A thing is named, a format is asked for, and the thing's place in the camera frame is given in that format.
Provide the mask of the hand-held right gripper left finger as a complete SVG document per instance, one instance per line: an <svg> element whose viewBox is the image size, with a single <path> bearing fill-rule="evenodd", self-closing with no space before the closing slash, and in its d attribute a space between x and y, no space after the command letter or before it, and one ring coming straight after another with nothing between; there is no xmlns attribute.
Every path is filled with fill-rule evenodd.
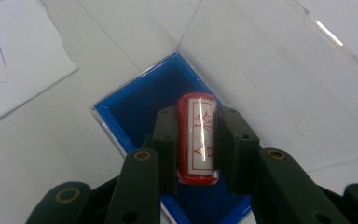
<svg viewBox="0 0 358 224"><path fill-rule="evenodd" d="M173 106L160 110L154 131L128 153L104 224L159 224L160 197L177 192L177 122Z"/></svg>

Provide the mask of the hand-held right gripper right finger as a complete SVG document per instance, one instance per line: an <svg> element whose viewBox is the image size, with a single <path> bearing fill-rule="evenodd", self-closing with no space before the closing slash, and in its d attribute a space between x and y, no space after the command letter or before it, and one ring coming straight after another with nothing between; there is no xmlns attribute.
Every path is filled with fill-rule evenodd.
<svg viewBox="0 0 358 224"><path fill-rule="evenodd" d="M296 160L262 148L241 114L217 110L219 168L229 191L250 195L258 224L343 224L343 215Z"/></svg>

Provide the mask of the red stamp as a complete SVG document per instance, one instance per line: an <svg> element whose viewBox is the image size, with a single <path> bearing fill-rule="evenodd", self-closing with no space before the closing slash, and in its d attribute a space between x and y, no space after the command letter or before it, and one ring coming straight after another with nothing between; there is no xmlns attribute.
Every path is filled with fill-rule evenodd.
<svg viewBox="0 0 358 224"><path fill-rule="evenodd" d="M194 92L176 105L178 179L187 185L208 186L219 179L215 145L217 102L208 93Z"/></svg>

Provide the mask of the blue ink pad box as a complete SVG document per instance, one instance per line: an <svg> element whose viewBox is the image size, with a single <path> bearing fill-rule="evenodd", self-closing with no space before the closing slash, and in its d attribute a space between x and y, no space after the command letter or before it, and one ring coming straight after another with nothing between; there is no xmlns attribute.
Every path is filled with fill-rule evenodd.
<svg viewBox="0 0 358 224"><path fill-rule="evenodd" d="M290 154L343 215L358 224L358 57L300 0L201 0L174 52L95 106L128 153L141 148L160 110L186 94L211 94L237 110L262 148ZM160 205L175 224L240 224L250 195L187 185Z"/></svg>

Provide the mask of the white paper sheet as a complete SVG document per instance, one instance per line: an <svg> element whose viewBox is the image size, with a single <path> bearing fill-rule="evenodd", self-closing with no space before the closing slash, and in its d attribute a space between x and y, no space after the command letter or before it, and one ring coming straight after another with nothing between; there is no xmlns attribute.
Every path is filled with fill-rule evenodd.
<svg viewBox="0 0 358 224"><path fill-rule="evenodd" d="M40 0L0 2L0 118L75 70Z"/></svg>

